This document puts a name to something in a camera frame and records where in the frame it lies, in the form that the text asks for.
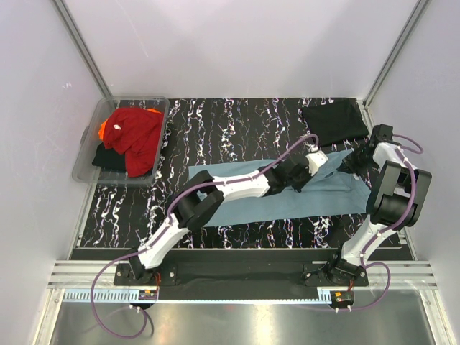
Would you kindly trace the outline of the blue t-shirt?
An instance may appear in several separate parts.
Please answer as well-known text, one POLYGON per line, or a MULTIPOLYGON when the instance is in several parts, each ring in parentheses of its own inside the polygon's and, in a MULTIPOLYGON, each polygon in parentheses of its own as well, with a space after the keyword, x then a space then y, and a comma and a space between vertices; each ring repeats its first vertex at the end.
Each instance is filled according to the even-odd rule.
POLYGON ((280 219, 364 213, 370 189, 360 178, 339 171, 350 150, 327 154, 328 161, 301 192, 225 202, 207 226, 230 226, 280 219))

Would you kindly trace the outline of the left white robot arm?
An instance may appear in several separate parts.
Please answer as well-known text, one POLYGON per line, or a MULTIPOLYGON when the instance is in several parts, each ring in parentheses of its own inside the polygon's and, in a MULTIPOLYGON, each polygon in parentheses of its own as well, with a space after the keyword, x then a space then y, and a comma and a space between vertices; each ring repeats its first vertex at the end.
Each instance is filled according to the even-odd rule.
POLYGON ((323 159, 310 154, 275 161, 244 175, 197 173, 175 197, 159 229, 129 258, 130 276, 141 285, 150 283, 170 249, 185 234, 206 225, 223 203, 272 196, 287 187, 301 192, 323 164, 323 159))

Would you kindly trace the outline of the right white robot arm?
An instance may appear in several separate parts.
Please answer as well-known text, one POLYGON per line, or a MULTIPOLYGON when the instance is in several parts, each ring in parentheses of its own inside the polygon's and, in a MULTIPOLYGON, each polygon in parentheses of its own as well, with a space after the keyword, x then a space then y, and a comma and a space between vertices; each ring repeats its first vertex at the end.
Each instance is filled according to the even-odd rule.
POLYGON ((432 175, 409 161, 396 137, 391 126, 376 125, 369 141, 342 160, 341 172, 359 174, 374 165, 379 175, 372 184, 364 222, 324 269, 334 285, 348 285, 365 277, 367 260, 380 244, 397 231, 414 226, 420 217, 432 175))

